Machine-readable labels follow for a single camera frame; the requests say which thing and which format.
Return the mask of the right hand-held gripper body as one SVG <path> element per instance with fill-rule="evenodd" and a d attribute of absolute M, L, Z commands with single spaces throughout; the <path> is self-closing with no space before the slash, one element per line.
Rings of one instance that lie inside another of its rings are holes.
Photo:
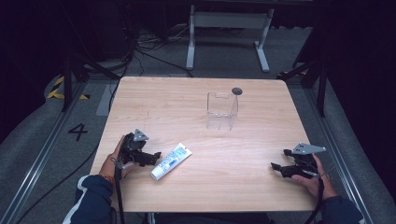
<path fill-rule="evenodd" d="M 312 178 L 318 175 L 318 166 L 313 158 L 315 153 L 325 152 L 325 147 L 318 147 L 306 143 L 299 143 L 292 151 L 296 165 L 301 169 L 301 176 Z"/>

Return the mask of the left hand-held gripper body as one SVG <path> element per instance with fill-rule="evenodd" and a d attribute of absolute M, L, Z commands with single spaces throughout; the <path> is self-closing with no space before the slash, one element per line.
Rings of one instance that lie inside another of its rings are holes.
<path fill-rule="evenodd" d="M 125 135 L 120 147 L 120 160 L 123 164 L 127 162 L 136 162 L 141 157 L 142 149 L 149 138 L 140 130 L 136 129 L 133 133 Z"/>

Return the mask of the white and blue toothpaste tube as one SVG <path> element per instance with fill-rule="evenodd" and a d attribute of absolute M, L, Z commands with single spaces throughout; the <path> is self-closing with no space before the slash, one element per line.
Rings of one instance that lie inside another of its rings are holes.
<path fill-rule="evenodd" d="M 191 155 L 191 151 L 179 143 L 151 172 L 154 180 L 160 180 Z"/>

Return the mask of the clear acrylic holder box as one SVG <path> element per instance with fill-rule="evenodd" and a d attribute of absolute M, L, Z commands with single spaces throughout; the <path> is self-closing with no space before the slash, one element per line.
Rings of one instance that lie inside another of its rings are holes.
<path fill-rule="evenodd" d="M 231 93 L 209 92 L 206 98 L 208 129 L 227 130 L 233 128 L 238 114 L 238 98 Z"/>

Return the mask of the person's right hand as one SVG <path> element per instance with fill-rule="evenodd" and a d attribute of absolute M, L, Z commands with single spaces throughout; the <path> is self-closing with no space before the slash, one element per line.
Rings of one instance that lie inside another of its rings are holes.
<path fill-rule="evenodd" d="M 332 182 L 328 177 L 328 175 L 326 174 L 321 160 L 316 154 L 313 154 L 313 158 L 317 163 L 318 173 L 320 174 L 324 186 L 322 199 L 327 200 L 330 199 L 331 197 L 337 196 L 338 193 L 335 191 L 334 187 L 332 186 Z M 314 197 L 317 198 L 319 196 L 319 179 L 317 177 L 305 178 L 300 175 L 293 175 L 291 179 L 294 182 L 298 183 L 299 185 L 306 187 Z"/>

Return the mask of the person's left hand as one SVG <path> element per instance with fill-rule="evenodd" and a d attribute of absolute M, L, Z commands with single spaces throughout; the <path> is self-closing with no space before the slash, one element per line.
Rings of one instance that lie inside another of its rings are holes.
<path fill-rule="evenodd" d="M 103 177 L 105 180 L 109 181 L 111 184 L 115 183 L 114 175 L 115 175 L 116 165 L 114 163 L 114 160 L 119 155 L 120 147 L 122 145 L 123 140 L 124 140 L 124 135 L 121 137 L 115 150 L 106 157 L 106 159 L 105 159 L 104 163 L 102 164 L 102 167 L 99 171 L 99 176 Z"/>

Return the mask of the grey floor tape patch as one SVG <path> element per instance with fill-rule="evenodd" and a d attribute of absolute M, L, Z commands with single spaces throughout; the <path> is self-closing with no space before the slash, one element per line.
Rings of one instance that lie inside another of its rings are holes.
<path fill-rule="evenodd" d="M 96 116 L 107 116 L 109 114 L 116 91 L 116 84 L 106 84 L 101 100 L 96 109 Z"/>

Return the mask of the black metal stand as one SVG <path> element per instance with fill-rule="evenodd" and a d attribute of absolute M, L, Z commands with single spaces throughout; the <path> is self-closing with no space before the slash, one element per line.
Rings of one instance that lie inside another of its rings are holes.
<path fill-rule="evenodd" d="M 309 63 L 303 63 L 289 72 L 280 72 L 277 75 L 277 78 L 286 81 L 302 73 L 305 73 L 303 79 L 301 80 L 301 85 L 304 89 L 311 89 L 314 84 L 318 82 L 317 109 L 319 114 L 322 117 L 325 117 L 324 102 L 328 76 L 326 62 L 324 60 L 318 60 Z"/>
<path fill-rule="evenodd" d="M 86 82 L 89 79 L 88 71 L 85 65 L 91 67 L 94 71 L 109 77 L 110 79 L 119 80 L 117 76 L 109 69 L 104 68 L 99 63 L 88 59 L 80 54 L 68 54 L 64 60 L 64 106 L 62 111 L 65 112 L 73 101 L 72 96 L 72 76 L 75 76 L 78 82 Z"/>

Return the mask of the metal floor rail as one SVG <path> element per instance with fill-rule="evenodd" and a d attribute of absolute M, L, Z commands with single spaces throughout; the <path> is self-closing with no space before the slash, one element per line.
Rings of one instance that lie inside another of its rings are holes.
<path fill-rule="evenodd" d="M 0 218 L 0 224 L 15 224 L 16 219 L 19 213 L 22 210 L 27 198 L 32 192 L 36 181 L 40 177 L 48 158 L 52 150 L 54 149 L 54 145 L 59 138 L 60 131 L 64 126 L 66 120 L 68 119 L 71 111 L 73 110 L 76 100 L 80 97 L 80 95 L 84 92 L 86 87 L 86 83 L 78 83 L 76 87 L 71 91 L 72 96 L 69 103 L 69 106 L 66 108 L 64 112 L 61 112 L 54 126 L 52 127 L 44 145 L 40 148 L 39 153 L 35 157 L 35 160 L 32 166 L 27 171 L 18 191 L 13 197 L 10 205 L 8 206 L 6 212 Z"/>
<path fill-rule="evenodd" d="M 333 161 L 333 167 L 337 170 L 337 173 L 340 176 L 346 194 L 348 198 L 358 207 L 358 209 L 361 211 L 363 215 L 363 220 L 361 221 L 361 224 L 373 224 L 373 220 L 368 212 L 364 200 L 361 197 L 356 182 L 347 167 L 346 161 L 342 156 L 339 146 L 337 146 L 335 142 L 330 126 L 327 120 L 323 118 L 321 114 L 318 112 L 316 95 L 310 89 L 305 89 L 304 95 L 315 114 L 320 129 L 324 134 L 324 137 L 327 142 L 327 150 L 331 155 Z"/>

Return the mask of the white metal table frame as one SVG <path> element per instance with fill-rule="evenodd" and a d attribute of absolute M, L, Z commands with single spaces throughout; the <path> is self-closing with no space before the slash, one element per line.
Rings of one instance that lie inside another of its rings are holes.
<path fill-rule="evenodd" d="M 264 73 L 270 71 L 269 64 L 263 49 L 268 35 L 274 10 L 269 9 L 265 13 L 236 13 L 236 12 L 202 12 L 191 6 L 189 19 L 189 45 L 187 51 L 186 68 L 192 70 L 194 67 L 195 54 L 195 29 L 199 28 L 237 28 L 237 29 L 261 29 L 262 35 L 254 42 L 254 47 Z"/>

